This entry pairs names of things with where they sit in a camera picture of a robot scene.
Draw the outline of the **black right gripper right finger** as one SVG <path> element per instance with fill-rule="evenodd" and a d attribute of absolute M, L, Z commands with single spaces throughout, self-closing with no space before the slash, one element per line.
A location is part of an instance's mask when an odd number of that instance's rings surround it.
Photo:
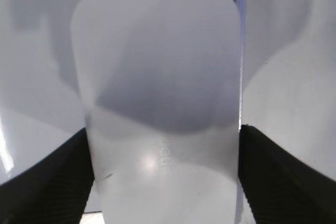
<path fill-rule="evenodd" d="M 238 177 L 256 223 L 335 223 L 335 180 L 242 125 Z"/>

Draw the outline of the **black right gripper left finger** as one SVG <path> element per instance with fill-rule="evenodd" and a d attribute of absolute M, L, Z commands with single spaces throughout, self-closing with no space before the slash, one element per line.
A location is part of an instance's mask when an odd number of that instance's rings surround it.
<path fill-rule="evenodd" d="M 79 223 L 94 181 L 86 129 L 1 185 L 1 223 Z"/>

